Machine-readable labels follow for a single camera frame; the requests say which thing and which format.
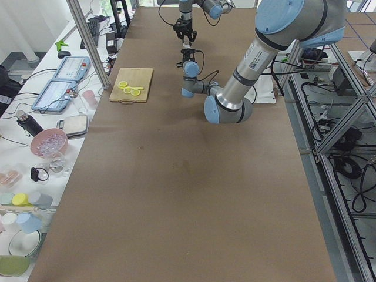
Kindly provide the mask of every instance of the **tablet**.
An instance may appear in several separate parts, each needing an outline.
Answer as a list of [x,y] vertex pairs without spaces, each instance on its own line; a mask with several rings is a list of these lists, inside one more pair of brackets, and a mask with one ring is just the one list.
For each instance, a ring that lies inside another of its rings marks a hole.
[[49,80],[31,109],[41,112],[61,112],[71,101],[71,97],[66,91],[75,88],[75,81]]
[[58,70],[53,76],[53,80],[73,80],[79,82],[90,68],[89,57],[72,57],[63,58]]

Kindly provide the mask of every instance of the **pink bowl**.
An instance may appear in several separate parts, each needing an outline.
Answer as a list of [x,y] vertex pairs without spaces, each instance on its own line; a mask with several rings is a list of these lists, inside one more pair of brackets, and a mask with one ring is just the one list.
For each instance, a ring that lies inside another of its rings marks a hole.
[[68,138],[63,130],[50,128],[34,136],[30,144],[33,154],[38,157],[53,157],[57,152],[65,153],[68,147]]

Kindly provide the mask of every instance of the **black bottle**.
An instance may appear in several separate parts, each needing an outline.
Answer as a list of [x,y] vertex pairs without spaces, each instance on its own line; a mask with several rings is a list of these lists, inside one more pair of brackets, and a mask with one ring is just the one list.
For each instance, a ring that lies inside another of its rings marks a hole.
[[39,125],[39,123],[23,110],[19,110],[16,113],[16,117],[18,125],[29,132],[32,136],[35,136],[39,132],[43,131],[43,128]]

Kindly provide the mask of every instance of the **cutting board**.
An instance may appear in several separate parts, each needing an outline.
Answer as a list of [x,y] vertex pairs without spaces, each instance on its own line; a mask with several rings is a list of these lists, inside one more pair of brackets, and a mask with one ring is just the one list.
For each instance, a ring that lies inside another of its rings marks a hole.
[[[139,102],[145,103],[149,95],[150,83],[152,81],[152,68],[120,68],[115,84],[113,86],[110,101],[111,102]],[[126,81],[128,86],[143,87],[139,96],[125,94],[123,89],[118,88],[120,81]]]

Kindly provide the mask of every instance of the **aluminum pole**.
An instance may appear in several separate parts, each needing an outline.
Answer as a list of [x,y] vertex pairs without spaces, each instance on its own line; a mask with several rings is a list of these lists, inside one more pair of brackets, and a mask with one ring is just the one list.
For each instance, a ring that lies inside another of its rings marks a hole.
[[85,43],[85,48],[88,50],[90,59],[93,63],[94,69],[98,75],[98,78],[103,86],[103,89],[106,90],[110,86],[109,79],[105,70],[103,69],[102,61],[99,57],[98,51],[92,39],[92,35],[89,31],[88,25],[86,23],[85,17],[83,15],[82,9],[78,0],[66,0],[70,9],[70,12],[75,20],[78,32]]

